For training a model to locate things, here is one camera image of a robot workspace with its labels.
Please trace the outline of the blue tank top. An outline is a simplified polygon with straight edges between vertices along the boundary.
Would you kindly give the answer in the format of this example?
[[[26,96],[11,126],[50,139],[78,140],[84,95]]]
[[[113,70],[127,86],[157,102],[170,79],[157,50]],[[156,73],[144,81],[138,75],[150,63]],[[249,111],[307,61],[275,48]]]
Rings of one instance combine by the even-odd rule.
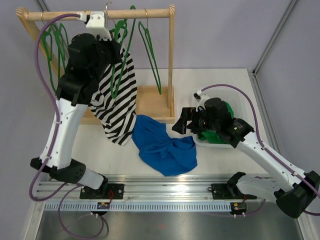
[[[198,166],[193,138],[170,137],[166,125],[149,116],[136,116],[131,138],[141,160],[163,176],[178,176]]]

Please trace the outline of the green tank top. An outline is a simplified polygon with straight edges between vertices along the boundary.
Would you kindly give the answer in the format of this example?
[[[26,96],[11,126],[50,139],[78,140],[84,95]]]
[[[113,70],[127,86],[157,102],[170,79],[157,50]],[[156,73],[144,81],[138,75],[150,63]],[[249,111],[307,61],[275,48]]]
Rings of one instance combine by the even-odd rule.
[[[228,144],[228,137],[223,130],[235,119],[230,105],[218,97],[210,98],[204,103],[210,130],[196,134],[200,140],[207,139],[211,144]]]

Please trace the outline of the black white striped tank top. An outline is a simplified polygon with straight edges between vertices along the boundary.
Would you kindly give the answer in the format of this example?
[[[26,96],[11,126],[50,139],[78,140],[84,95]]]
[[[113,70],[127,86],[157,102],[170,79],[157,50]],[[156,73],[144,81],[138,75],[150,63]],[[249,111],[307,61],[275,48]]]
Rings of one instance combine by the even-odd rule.
[[[105,136],[114,144],[124,146],[132,137],[136,122],[137,81],[133,58],[127,48],[120,50],[122,63],[109,65],[92,95],[89,109],[100,120]]]

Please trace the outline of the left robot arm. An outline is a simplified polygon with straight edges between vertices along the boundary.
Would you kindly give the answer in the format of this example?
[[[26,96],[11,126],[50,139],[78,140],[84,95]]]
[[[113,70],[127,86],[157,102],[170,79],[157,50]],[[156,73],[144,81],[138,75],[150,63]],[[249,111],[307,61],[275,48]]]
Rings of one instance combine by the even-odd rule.
[[[90,189],[97,199],[108,194],[108,179],[72,158],[81,119],[98,90],[107,67],[120,63],[121,45],[89,33],[79,34],[68,46],[69,59],[55,92],[57,112],[45,148],[30,166],[53,179]]]

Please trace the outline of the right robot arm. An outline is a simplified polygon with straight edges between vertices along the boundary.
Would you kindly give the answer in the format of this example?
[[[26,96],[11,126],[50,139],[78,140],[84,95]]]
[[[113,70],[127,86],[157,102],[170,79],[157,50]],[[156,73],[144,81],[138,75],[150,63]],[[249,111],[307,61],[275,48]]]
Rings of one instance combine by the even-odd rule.
[[[184,107],[172,130],[186,134],[214,131],[219,138],[258,163],[272,180],[235,174],[227,185],[232,198],[252,195],[276,203],[287,216],[297,219],[319,194],[320,176],[296,167],[264,144],[258,131],[241,118],[232,117],[227,104],[218,97],[201,101],[197,107]]]

